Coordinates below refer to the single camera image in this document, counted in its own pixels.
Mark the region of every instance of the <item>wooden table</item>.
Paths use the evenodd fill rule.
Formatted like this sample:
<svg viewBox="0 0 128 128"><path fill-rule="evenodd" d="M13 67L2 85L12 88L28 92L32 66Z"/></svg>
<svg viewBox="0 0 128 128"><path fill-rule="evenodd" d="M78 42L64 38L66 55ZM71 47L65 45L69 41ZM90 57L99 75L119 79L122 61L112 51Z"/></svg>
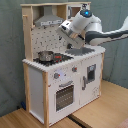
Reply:
<svg viewBox="0 0 128 128"><path fill-rule="evenodd" d="M23 109L0 118L0 128L44 128L37 119ZM50 128L81 128L69 118L64 118Z"/></svg>
<svg viewBox="0 0 128 128"><path fill-rule="evenodd" d="M71 117L87 128L115 128L128 118L128 89L102 81L102 95Z"/></svg>

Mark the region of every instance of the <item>metal arm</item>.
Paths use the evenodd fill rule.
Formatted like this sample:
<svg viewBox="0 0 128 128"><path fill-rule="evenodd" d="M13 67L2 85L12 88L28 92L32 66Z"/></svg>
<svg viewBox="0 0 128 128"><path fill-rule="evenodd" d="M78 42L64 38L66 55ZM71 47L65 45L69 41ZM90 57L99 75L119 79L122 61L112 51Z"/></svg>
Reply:
<svg viewBox="0 0 128 128"><path fill-rule="evenodd" d="M64 21L57 32L75 48L81 48L85 43L80 36L83 30L85 31L85 42L90 45L127 38L128 17L125 19L121 29L104 33L102 32L101 20L95 17L91 11L87 9L81 10L76 14L72 22Z"/></svg>

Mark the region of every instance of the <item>toy kitchen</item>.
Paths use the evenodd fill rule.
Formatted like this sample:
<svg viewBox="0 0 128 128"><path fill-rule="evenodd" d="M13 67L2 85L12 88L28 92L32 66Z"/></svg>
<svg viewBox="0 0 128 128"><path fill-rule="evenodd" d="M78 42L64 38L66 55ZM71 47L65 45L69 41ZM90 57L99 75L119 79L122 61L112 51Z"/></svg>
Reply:
<svg viewBox="0 0 128 128"><path fill-rule="evenodd" d="M72 48L56 32L90 2L22 4L26 110L46 128L101 95L105 49Z"/></svg>

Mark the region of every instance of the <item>stovetop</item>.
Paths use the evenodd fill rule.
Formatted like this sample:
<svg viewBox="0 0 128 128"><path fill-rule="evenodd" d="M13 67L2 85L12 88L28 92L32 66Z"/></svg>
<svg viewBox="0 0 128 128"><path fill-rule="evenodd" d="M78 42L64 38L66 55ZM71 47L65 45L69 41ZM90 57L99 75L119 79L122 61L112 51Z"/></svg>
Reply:
<svg viewBox="0 0 128 128"><path fill-rule="evenodd" d="M52 60L52 61L41 61L39 58L36 58L36 59L33 59L33 61L37 62L39 64L42 64L42 65L44 65L46 67L49 67L49 66L52 66L52 65L55 65L55 64L62 63L64 61L73 59L73 57L70 57L70 56L67 56L67 55L64 55L64 54L61 54L61 53L57 53L57 55L61 55L62 58L61 59Z"/></svg>

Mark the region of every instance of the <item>microwave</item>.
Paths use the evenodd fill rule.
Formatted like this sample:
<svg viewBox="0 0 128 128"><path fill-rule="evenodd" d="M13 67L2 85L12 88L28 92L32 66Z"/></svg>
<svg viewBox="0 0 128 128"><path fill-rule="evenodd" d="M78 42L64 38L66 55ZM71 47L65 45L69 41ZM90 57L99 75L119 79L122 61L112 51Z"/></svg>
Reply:
<svg viewBox="0 0 128 128"><path fill-rule="evenodd" d="M82 9L90 10L90 3L67 5L67 20L72 21L75 15Z"/></svg>

